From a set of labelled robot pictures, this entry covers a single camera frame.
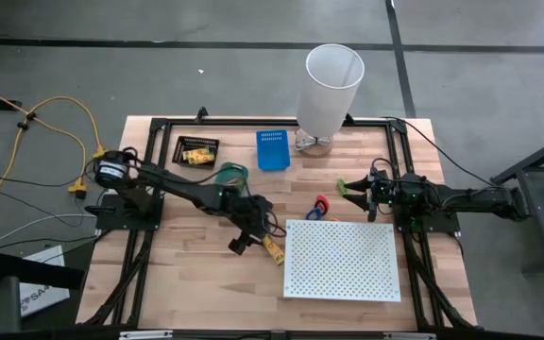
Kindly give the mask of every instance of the concrete floor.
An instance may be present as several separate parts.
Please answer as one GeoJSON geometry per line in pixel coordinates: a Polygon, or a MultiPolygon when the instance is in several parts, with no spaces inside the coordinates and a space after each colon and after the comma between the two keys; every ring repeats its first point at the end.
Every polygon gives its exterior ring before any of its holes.
{"type": "MultiPolygon", "coordinates": [[[[395,3],[404,43],[544,45],[544,0],[395,3]]],[[[0,37],[391,43],[381,0],[0,0],[0,37]]],[[[366,76],[350,112],[404,116],[393,52],[360,54],[366,76]]],[[[130,114],[195,114],[200,106],[213,115],[295,114],[306,55],[303,50],[0,46],[0,94],[25,107],[52,95],[75,96],[94,112],[103,143],[115,147],[130,114]]],[[[544,54],[407,53],[405,58],[417,117],[433,119],[439,145],[467,169],[489,178],[544,145],[544,54]]],[[[94,151],[89,121],[76,107],[52,104],[42,117],[76,132],[89,153],[94,151]]],[[[0,174],[21,118],[0,112],[0,174]]],[[[76,175],[79,157],[67,138],[32,127],[10,176],[62,182],[76,175]],[[52,171],[52,163],[59,170],[52,171]]],[[[480,186],[442,162],[447,184],[480,186]]],[[[77,210],[65,188],[6,183],[3,190],[52,213],[77,210]]],[[[88,202],[93,202],[98,189],[92,186],[90,192],[88,202]]],[[[0,196],[1,234],[42,216],[0,196]]],[[[480,325],[544,334],[544,277],[520,274],[524,264],[544,257],[537,230],[489,215],[461,214],[459,219],[480,325]]],[[[92,219],[75,229],[51,222],[8,241],[91,232],[92,219]]],[[[8,251],[28,254],[42,247],[36,243],[8,251]]]]}

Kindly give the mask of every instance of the white paper cylinder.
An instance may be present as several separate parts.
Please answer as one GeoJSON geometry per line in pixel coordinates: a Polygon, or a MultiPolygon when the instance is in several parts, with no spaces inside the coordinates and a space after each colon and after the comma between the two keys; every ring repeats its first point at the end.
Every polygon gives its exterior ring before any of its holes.
{"type": "Polygon", "coordinates": [[[365,75],[360,56],[340,44],[313,49],[306,59],[297,122],[311,136],[331,137],[346,118],[365,75]]]}

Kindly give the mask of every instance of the wooden tabletop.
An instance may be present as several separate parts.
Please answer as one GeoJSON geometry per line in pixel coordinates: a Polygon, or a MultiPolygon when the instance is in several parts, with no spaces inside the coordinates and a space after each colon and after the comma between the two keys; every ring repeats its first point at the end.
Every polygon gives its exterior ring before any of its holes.
{"type": "MultiPolygon", "coordinates": [[[[143,156],[151,118],[129,116],[121,148],[133,146],[143,156]]],[[[411,119],[409,122],[434,139],[430,120],[411,119]]],[[[361,179],[368,173],[374,158],[389,158],[383,129],[344,127],[334,135],[329,155],[310,159],[293,148],[297,128],[286,128],[291,145],[291,167],[276,173],[265,173],[257,167],[255,131],[260,129],[274,128],[173,127],[166,168],[187,179],[207,177],[212,171],[172,163],[173,148],[179,135],[218,139],[217,167],[224,162],[246,166],[252,194],[263,195],[271,201],[282,224],[288,218],[303,219],[320,193],[329,199],[333,217],[341,221],[366,221],[366,213],[336,192],[335,182],[339,178],[361,179]]],[[[444,178],[434,147],[410,128],[408,135],[415,171],[442,183],[444,178]]],[[[161,139],[155,150],[159,149],[160,142],[161,139]]],[[[400,143],[397,146],[402,159],[400,143]]],[[[383,168],[384,164],[381,162],[379,166],[383,168]]],[[[391,220],[390,216],[378,214],[378,222],[391,220]]],[[[316,331],[412,331],[417,328],[404,248],[398,234],[401,302],[283,298],[282,266],[276,266],[259,246],[249,247],[242,256],[232,253],[228,243],[238,234],[239,230],[228,220],[206,215],[189,201],[167,195],[161,228],[155,233],[150,255],[140,327],[316,331]]],[[[118,282],[127,238],[126,231],[113,231],[96,244],[77,322],[92,316],[118,282]]],[[[447,235],[434,233],[429,238],[438,285],[462,316],[475,324],[458,245],[447,235]]],[[[278,241],[283,247],[282,239],[278,241]]],[[[133,297],[132,289],[129,288],[126,314],[133,297]]],[[[421,295],[426,316],[432,321],[427,290],[422,283],[421,295]]]]}

